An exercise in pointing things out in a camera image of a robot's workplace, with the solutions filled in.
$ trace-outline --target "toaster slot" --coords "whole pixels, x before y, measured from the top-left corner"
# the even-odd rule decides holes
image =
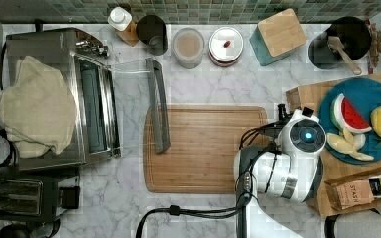
[[[42,187],[39,180],[0,179],[0,213],[40,215]]]

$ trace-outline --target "blue plate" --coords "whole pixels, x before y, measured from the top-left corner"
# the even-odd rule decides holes
[[[370,114],[375,108],[381,106],[381,83],[368,78],[354,78],[338,84],[324,98],[318,112],[318,117],[325,132],[339,134],[339,130],[330,120],[330,105],[332,104],[333,99],[335,99],[340,93],[343,93],[344,96],[348,98],[354,108],[369,123],[369,125],[372,126],[370,122]],[[365,135],[366,143],[359,150],[359,152],[373,156],[373,161],[358,161],[349,155],[345,155],[334,150],[328,143],[326,143],[326,147],[333,155],[342,161],[351,164],[365,165],[380,161],[381,138],[374,132],[373,129],[365,133]]]

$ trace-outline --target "bottle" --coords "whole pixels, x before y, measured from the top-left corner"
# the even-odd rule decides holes
[[[113,9],[108,17],[108,22],[125,43],[132,47],[138,43],[137,26],[132,21],[131,14],[125,9],[121,7]]]

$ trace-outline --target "white robot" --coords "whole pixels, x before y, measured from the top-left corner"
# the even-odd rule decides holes
[[[235,157],[237,206],[246,204],[237,215],[238,238],[301,237],[259,207],[257,192],[303,202],[313,197],[320,185],[319,155],[326,135],[318,118],[307,109],[296,110],[290,120],[280,119],[258,128],[259,134],[275,139],[269,146],[246,146]]]

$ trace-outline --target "jar lid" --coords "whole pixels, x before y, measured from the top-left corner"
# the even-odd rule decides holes
[[[180,60],[195,60],[203,53],[204,40],[195,28],[180,29],[173,37],[173,53]]]
[[[124,31],[132,21],[132,16],[125,9],[117,7],[113,9],[108,17],[109,24],[119,31]]]
[[[236,60],[243,51],[243,38],[234,28],[220,28],[212,34],[209,50],[216,60],[223,62]]]

